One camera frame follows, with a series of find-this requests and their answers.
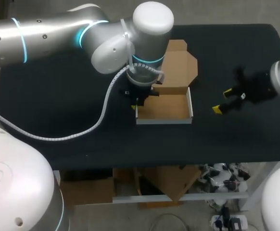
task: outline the cardboard box under table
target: cardboard box under table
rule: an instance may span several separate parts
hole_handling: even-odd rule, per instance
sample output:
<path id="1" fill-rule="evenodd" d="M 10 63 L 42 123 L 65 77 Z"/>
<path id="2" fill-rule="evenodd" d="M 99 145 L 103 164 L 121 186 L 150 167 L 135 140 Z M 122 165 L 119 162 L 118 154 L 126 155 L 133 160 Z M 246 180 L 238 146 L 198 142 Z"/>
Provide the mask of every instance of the cardboard box under table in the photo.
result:
<path id="1" fill-rule="evenodd" d="M 160 96 L 150 96 L 144 106 L 136 106 L 137 124 L 191 124 L 189 85 L 198 75 L 198 62 L 187 51 L 184 40 L 169 41 L 161 70 L 164 83 L 153 85 Z"/>

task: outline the box lid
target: box lid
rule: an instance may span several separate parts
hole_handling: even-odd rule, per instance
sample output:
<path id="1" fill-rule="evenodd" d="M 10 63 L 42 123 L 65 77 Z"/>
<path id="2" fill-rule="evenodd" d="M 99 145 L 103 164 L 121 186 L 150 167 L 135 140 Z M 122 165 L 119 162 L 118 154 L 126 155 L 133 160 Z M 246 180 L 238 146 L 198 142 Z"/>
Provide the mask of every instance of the box lid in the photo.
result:
<path id="1" fill-rule="evenodd" d="M 184 40 L 170 40 L 162 71 L 165 80 L 162 85 L 154 84 L 153 87 L 160 94 L 177 94 L 178 89 L 187 91 L 187 87 L 198 75 L 198 62 L 187 51 L 187 43 Z"/>

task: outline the screw hole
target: screw hole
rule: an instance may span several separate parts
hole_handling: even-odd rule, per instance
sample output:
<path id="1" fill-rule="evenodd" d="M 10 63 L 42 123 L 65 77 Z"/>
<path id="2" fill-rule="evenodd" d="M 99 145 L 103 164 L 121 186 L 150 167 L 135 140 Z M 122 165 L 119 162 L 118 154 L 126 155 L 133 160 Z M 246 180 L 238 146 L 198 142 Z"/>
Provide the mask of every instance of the screw hole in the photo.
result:
<path id="1" fill-rule="evenodd" d="M 15 224 L 18 226 L 18 227 L 22 227 L 22 225 L 24 224 L 23 220 L 21 218 L 16 218 L 15 219 Z"/>

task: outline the open cardboard box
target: open cardboard box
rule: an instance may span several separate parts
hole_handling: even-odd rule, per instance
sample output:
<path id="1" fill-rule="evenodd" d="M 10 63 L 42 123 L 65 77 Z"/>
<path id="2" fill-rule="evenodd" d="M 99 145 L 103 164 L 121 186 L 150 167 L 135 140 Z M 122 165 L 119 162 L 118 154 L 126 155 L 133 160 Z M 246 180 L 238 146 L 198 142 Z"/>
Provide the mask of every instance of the open cardboard box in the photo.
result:
<path id="1" fill-rule="evenodd" d="M 193 118 L 190 83 L 198 75 L 198 62 L 187 51 L 184 40 L 170 40 L 161 70 L 162 85 L 154 84 L 160 96 L 150 96 L 136 106 L 137 124 L 191 124 Z"/>
<path id="2" fill-rule="evenodd" d="M 142 195 L 139 177 L 144 176 L 152 185 L 177 202 L 200 177 L 197 166 L 158 166 L 134 169 L 135 184 L 139 195 Z"/>

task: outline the white spiral cable wrap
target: white spiral cable wrap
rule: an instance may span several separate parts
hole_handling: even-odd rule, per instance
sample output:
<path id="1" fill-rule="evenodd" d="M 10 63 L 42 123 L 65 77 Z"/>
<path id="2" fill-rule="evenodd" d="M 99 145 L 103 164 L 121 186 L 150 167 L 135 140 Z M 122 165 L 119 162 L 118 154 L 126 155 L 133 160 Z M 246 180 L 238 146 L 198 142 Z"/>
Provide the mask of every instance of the white spiral cable wrap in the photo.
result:
<path id="1" fill-rule="evenodd" d="M 147 69 L 150 72 L 153 72 L 154 74 L 158 74 L 158 75 L 164 76 L 164 73 L 162 71 L 153 69 L 150 66 L 147 66 L 145 64 L 135 63 L 134 66 L 142 67 L 142 68 Z M 21 134 L 23 134 L 25 136 L 28 136 L 30 138 L 36 139 L 36 140 L 40 140 L 40 141 L 66 141 L 66 140 L 70 140 L 70 139 L 73 139 L 73 138 L 76 138 L 76 137 L 79 137 L 79 136 L 83 136 L 83 135 L 85 135 L 85 134 L 87 134 L 89 132 L 92 132 L 95 128 L 97 128 L 102 123 L 102 120 L 103 120 L 103 118 L 105 116 L 105 112 L 106 112 L 106 108 L 107 108 L 107 104 L 108 104 L 108 99 L 109 99 L 112 87 L 114 86 L 115 82 L 122 76 L 122 74 L 127 69 L 129 69 L 129 65 L 123 67 L 122 70 L 120 70 L 115 75 L 115 77 L 111 81 L 111 83 L 110 83 L 110 85 L 108 87 L 108 90 L 106 92 L 105 100 L 103 102 L 103 107 L 102 107 L 102 113 L 101 113 L 101 116 L 100 116 L 99 120 L 96 122 L 96 124 L 94 124 L 92 127 L 90 127 L 89 129 L 87 129 L 87 130 L 85 130 L 83 132 L 76 133 L 76 134 L 73 134 L 73 135 L 70 135 L 70 136 L 66 136 L 66 137 L 61 137 L 61 138 L 46 138 L 46 137 L 36 136 L 36 135 L 33 135 L 33 134 L 29 133 L 29 132 L 24 131 L 21 128 L 17 127 L 16 125 L 12 124 L 7 119 L 3 118 L 2 116 L 0 116 L 0 121 L 3 122 L 4 124 L 8 125 L 9 127 L 15 129 L 16 131 L 20 132 Z"/>

